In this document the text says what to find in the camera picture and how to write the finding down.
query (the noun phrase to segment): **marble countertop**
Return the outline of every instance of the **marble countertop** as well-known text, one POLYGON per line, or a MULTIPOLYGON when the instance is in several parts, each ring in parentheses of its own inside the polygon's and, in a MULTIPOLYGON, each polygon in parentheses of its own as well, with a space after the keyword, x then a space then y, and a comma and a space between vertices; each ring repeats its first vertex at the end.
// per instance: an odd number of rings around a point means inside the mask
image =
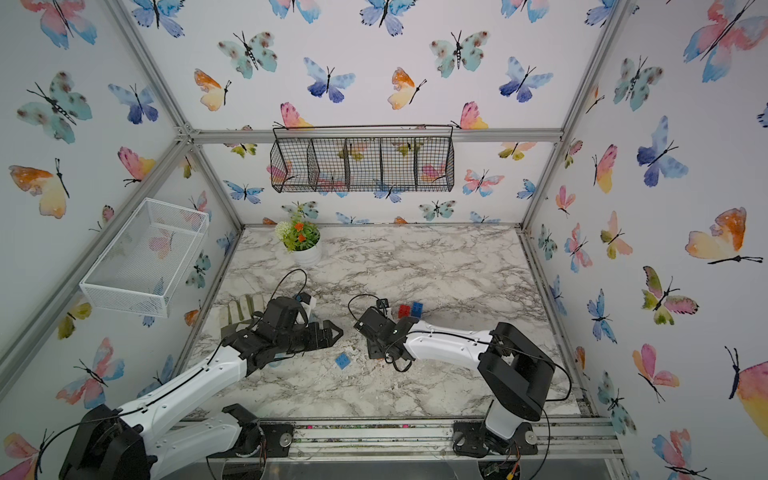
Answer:
MULTIPOLYGON (((323 259, 308 269, 306 291, 317 297, 316 316, 344 329, 329 349, 269 364, 219 392, 195 415, 204 416, 240 403, 259 417, 410 417, 484 415, 493 398, 477 370, 434 360, 420 360, 405 373, 383 360, 367 357, 366 341, 353 329, 347 303, 358 293, 372 293, 400 303, 424 304, 422 318, 456 329, 492 329, 500 321, 515 325, 562 364, 541 298, 520 240, 505 225, 321 226, 323 259), (350 364, 341 369, 336 357, 350 364)), ((188 365, 212 352, 220 341, 220 319, 227 305, 253 295, 267 301, 280 279, 296 268, 271 228, 247 229, 188 365)), ((294 273, 278 295, 298 292, 303 275, 294 273)), ((373 299, 352 304, 360 316, 373 299)), ((557 371, 549 398, 568 389, 557 371)), ((578 415, 574 396, 547 404, 549 415, 578 415)))

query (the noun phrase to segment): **blue butterfly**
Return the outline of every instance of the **blue butterfly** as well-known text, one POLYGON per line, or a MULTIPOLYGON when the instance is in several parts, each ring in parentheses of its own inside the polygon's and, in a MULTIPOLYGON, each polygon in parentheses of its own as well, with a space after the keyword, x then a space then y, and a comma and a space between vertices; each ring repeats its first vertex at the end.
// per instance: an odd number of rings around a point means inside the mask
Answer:
POLYGON ((531 100, 531 97, 533 97, 533 94, 531 93, 532 88, 542 87, 552 79, 551 73, 531 75, 531 72, 535 70, 536 67, 528 67, 527 71, 523 70, 522 65, 520 65, 520 62, 515 57, 509 58, 508 66, 507 76, 510 77, 511 80, 509 83, 502 85, 498 89, 505 97, 518 92, 518 101, 520 103, 525 103, 526 101, 531 100))
POLYGON ((659 183, 659 171, 666 178, 681 178, 688 174, 688 167, 667 155, 668 152, 679 148, 672 146, 674 140, 667 145, 668 132, 669 124, 667 116, 664 115, 659 120, 659 126, 656 127, 656 131, 650 136, 654 142, 653 146, 637 149, 637 162, 641 166, 648 166, 648 170, 645 171, 643 176, 648 187, 656 187, 659 183))
POLYGON ((488 217, 480 217, 480 214, 477 212, 469 212, 469 219, 472 220, 473 223, 499 223, 502 221, 501 218, 488 220, 488 217))
POLYGON ((328 92, 328 98, 335 103, 341 103, 344 100, 344 94, 339 91, 340 88, 347 88, 355 81, 355 74, 348 73, 344 75, 336 75, 331 77, 335 68, 328 70, 328 74, 314 61, 309 58, 304 58, 304 64, 306 65, 306 74, 315 79, 315 83, 311 84, 306 89, 310 91, 310 94, 321 98, 324 93, 328 92))
POLYGON ((136 398, 139 399, 145 395, 147 395, 149 392, 153 392, 154 390, 160 388, 161 385, 164 385, 170 381, 171 376, 174 374, 174 357, 172 355, 169 355, 168 358, 165 359, 165 365, 163 365, 163 371, 159 374, 156 373, 156 377, 154 377, 154 382, 150 383, 147 388, 141 390, 138 395, 136 395, 136 398))
POLYGON ((194 271, 190 273, 187 278, 187 285, 197 285, 197 288, 205 287, 205 270, 210 268, 210 259, 208 255, 204 255, 203 251, 200 251, 200 255, 197 256, 197 261, 193 265, 194 271))
POLYGON ((648 67, 643 69, 643 65, 648 60, 648 57, 643 60, 640 57, 640 66, 637 67, 637 71, 634 76, 630 78, 632 71, 634 70, 634 62, 629 58, 625 58, 621 62, 621 78, 619 78, 614 90, 614 103, 618 104, 621 99, 629 98, 629 105, 632 107, 632 111, 636 111, 643 106, 643 103, 648 99, 650 94, 649 85, 655 85, 659 82, 662 76, 664 76, 664 70, 662 67, 648 67))
POLYGON ((230 252, 230 248, 232 248, 232 243, 235 241, 235 233, 230 232, 229 235, 226 235, 224 237, 221 237, 219 240, 216 240, 216 243, 219 247, 224 249, 224 255, 227 255, 230 252))
POLYGON ((605 295, 603 295, 603 289, 600 289, 600 294, 598 294, 598 304, 595 305, 595 303, 590 300, 587 304, 587 311, 594 317, 594 327, 592 327, 592 335, 594 335, 594 338, 599 340, 603 338, 603 333, 605 333, 606 338, 611 339, 611 342, 613 343, 617 343, 614 331, 611 329, 611 326, 608 325, 608 320, 610 319, 608 318, 608 315, 605 315, 605 295))
POLYGON ((171 20, 184 6, 184 0, 133 0, 140 6, 133 11, 136 22, 142 27, 151 27, 153 23, 157 28, 163 25, 163 28, 174 38, 184 35, 181 25, 171 20))
POLYGON ((402 33, 402 23, 396 18, 403 12, 407 12, 409 8, 416 4, 416 0, 367 0, 373 7, 366 7, 360 10, 360 16, 362 17, 363 25, 373 25, 379 20, 379 17, 384 14, 379 27, 382 23, 386 25, 386 29, 391 36, 400 35, 402 33))
POLYGON ((568 315, 568 312, 565 310, 565 305, 563 305, 563 294, 560 292, 560 276, 557 275, 554 278, 554 284, 549 286, 549 293, 552 294, 552 298, 554 299, 554 303, 558 306, 558 311, 561 315, 568 315))
POLYGON ((529 198, 536 193, 536 186, 527 178, 523 179, 523 187, 525 190, 518 192, 518 198, 529 198))
POLYGON ((240 185, 233 184, 232 182, 225 180, 225 184, 234 191, 230 192, 230 197, 234 200, 248 199, 252 204, 260 204, 261 200, 257 197, 258 194, 264 191, 263 188, 248 188, 248 185, 241 187, 240 185))
POLYGON ((116 84, 109 84, 108 88, 118 98, 120 103, 130 107, 128 110, 128 121, 132 124, 138 125, 144 121, 142 114, 147 115, 147 119, 150 121, 157 120, 157 109, 149 105, 154 102, 152 91, 149 87, 145 87, 139 93, 137 93, 136 85, 131 87, 131 91, 118 87, 116 84))
POLYGON ((341 223, 344 223, 344 224, 346 224, 346 225, 351 225, 351 224, 353 224, 353 223, 357 223, 357 224, 361 224, 361 223, 371 223, 371 221, 370 221, 370 220, 368 220, 367 218, 365 218, 365 219, 361 219, 361 220, 355 220, 355 217, 351 217, 351 218, 350 218, 350 217, 348 217, 348 216, 346 216, 346 215, 344 215, 344 214, 340 214, 339 212, 336 212, 336 219, 337 219, 339 222, 341 222, 341 223))

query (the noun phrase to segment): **wire basket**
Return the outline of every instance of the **wire basket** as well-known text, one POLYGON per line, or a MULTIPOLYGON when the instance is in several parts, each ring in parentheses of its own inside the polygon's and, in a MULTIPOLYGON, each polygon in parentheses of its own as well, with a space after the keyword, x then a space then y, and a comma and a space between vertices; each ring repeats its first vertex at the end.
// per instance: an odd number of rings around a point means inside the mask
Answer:
POLYGON ((274 128, 272 187, 278 193, 451 191, 453 128, 406 127, 274 128))
POLYGON ((80 282, 92 306, 168 317, 208 230, 208 214, 145 198, 80 282))

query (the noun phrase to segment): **white wire basket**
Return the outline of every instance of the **white wire basket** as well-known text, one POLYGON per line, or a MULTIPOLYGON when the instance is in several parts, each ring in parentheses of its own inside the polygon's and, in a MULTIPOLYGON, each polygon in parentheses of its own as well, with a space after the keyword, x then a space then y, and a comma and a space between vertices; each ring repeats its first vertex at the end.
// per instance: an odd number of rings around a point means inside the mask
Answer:
POLYGON ((92 306, 167 318, 208 214, 145 198, 80 282, 92 306))

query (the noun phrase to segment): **black wire basket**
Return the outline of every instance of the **black wire basket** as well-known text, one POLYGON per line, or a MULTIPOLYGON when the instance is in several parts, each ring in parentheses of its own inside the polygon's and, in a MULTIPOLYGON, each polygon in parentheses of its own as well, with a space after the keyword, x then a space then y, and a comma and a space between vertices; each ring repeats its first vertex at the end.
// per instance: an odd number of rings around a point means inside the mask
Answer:
POLYGON ((448 192, 453 127, 276 127, 270 154, 278 192, 448 192))

